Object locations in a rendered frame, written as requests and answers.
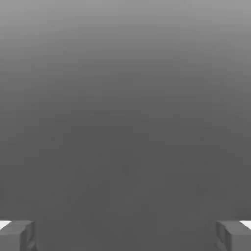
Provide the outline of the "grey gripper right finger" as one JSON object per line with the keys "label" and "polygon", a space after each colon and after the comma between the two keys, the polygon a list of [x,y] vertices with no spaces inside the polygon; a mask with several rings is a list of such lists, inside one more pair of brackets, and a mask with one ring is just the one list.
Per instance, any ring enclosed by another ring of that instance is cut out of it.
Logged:
{"label": "grey gripper right finger", "polygon": [[251,220],[216,221],[218,251],[251,251]]}

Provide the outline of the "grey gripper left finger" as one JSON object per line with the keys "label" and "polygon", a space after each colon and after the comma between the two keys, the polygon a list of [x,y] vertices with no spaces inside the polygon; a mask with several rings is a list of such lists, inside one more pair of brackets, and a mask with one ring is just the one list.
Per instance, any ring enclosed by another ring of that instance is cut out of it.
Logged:
{"label": "grey gripper left finger", "polygon": [[0,220],[0,251],[37,251],[36,222]]}

